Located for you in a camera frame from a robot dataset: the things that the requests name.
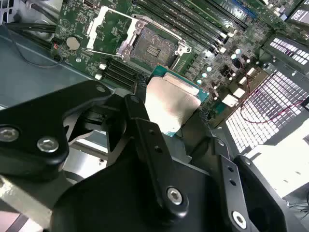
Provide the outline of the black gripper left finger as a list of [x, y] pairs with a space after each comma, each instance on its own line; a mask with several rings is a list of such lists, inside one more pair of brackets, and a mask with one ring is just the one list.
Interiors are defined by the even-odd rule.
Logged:
[[112, 94], [96, 81], [85, 81], [0, 112], [0, 172], [36, 181], [55, 178], [78, 137], [102, 128], [111, 153], [133, 156], [145, 179], [138, 196], [149, 214], [181, 220], [189, 201], [157, 124], [149, 120], [135, 95]]

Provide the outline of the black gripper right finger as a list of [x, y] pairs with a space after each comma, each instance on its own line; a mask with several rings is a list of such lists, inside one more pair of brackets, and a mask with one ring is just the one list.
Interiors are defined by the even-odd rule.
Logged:
[[224, 229], [229, 232], [292, 232], [294, 217], [284, 201], [245, 156], [231, 159], [224, 141], [215, 137], [201, 111], [190, 118], [191, 163], [215, 183]]

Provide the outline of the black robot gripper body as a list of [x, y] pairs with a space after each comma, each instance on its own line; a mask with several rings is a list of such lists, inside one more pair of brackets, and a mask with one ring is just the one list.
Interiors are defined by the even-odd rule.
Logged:
[[225, 232], [216, 184], [203, 170], [174, 159], [189, 199], [182, 220], [164, 220], [134, 145], [115, 164], [70, 187], [54, 206], [53, 232]]

